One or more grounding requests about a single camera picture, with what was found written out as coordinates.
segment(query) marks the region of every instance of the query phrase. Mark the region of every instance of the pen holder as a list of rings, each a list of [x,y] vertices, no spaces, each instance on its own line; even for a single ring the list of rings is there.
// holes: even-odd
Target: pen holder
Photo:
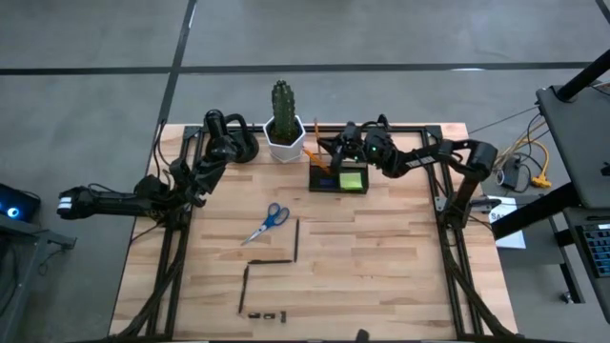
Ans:
[[[330,169],[331,157],[320,158]],[[369,166],[366,163],[343,161],[341,172],[328,174],[312,159],[309,160],[309,192],[336,192],[366,194],[369,190]]]

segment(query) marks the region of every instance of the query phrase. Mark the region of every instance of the gray floor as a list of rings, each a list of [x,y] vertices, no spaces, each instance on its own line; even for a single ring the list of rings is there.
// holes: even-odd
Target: gray floor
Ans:
[[[187,0],[0,0],[0,69],[169,66]],[[334,63],[591,61],[610,45],[593,0],[199,0],[185,66]],[[465,122],[470,129],[532,107],[535,90],[575,70],[403,71],[181,75],[171,123],[211,108],[249,122],[271,113],[278,78],[294,86],[306,120]],[[99,182],[129,190],[144,174],[166,75],[0,76],[0,182],[37,192],[42,222],[78,237],[38,277],[20,342],[104,336],[132,219],[62,221],[56,197]],[[473,137],[505,147],[529,112]],[[550,135],[548,175],[568,180]],[[535,156],[541,159],[539,151]],[[489,193],[503,191],[486,183]],[[519,331],[605,342],[610,326],[582,276],[586,304],[566,306],[559,268],[505,269]]]

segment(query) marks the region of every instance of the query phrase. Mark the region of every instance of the white pot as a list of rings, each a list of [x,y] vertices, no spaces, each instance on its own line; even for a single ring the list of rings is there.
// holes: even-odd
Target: white pot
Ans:
[[[298,115],[295,115],[295,118],[298,126],[300,127],[301,134],[290,146],[274,144],[271,142],[271,139],[269,139],[268,129],[271,126],[271,123],[274,122],[273,117],[263,126],[265,136],[267,137],[267,143],[269,144],[269,149],[271,150],[271,156],[279,160],[281,163],[296,160],[303,153],[303,144],[305,143],[305,128],[303,127],[303,123],[301,123],[301,119],[298,117]]]

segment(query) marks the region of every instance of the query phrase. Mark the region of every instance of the potted cactus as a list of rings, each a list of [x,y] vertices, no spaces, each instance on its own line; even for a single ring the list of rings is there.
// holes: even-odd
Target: potted cactus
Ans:
[[[271,155],[282,163],[300,157],[305,128],[295,115],[295,94],[286,81],[279,80],[271,92],[274,116],[263,127]]]

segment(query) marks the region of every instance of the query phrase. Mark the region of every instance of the pencil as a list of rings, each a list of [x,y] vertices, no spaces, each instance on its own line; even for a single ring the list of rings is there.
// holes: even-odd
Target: pencil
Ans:
[[[324,170],[327,174],[331,175],[331,171],[328,169],[328,167],[324,166],[324,163],[322,163],[322,161],[320,161],[319,158],[315,157],[315,155],[311,151],[308,151],[305,148],[303,148],[303,151],[305,151],[305,153],[307,153],[309,158],[311,158],[312,161],[314,161],[314,163],[316,163],[318,167],[320,167],[322,170]]]

